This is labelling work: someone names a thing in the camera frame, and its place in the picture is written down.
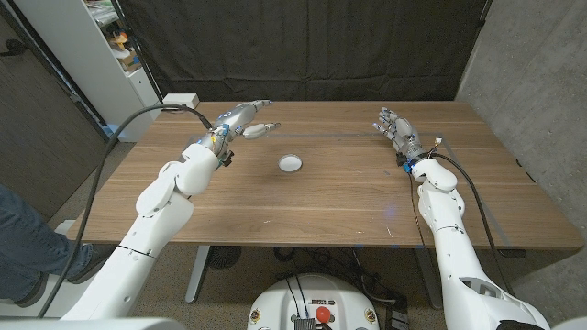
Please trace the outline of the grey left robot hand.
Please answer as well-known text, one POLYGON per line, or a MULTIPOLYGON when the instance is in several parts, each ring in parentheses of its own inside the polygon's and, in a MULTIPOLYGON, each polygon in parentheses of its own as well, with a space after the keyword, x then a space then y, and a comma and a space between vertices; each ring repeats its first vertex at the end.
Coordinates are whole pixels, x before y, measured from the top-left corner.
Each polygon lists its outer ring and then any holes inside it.
POLYGON ((219 166, 229 166, 234 152, 228 148, 228 144, 235 138, 261 138, 281 126, 280 123, 261 123, 249 126, 261 108, 270 105, 270 100, 237 104, 231 110, 220 115, 207 133, 197 141, 197 144, 210 149, 218 157, 219 166))

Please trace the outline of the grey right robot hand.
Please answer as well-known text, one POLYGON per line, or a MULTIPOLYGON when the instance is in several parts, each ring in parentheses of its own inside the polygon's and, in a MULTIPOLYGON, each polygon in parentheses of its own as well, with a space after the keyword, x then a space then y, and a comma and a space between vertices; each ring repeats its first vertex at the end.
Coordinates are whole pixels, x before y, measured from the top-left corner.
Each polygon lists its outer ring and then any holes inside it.
POLYGON ((379 112, 379 122, 372 125, 392 142, 400 156, 401 165, 413 167, 426 157, 417 129, 407 119, 383 107, 379 112))

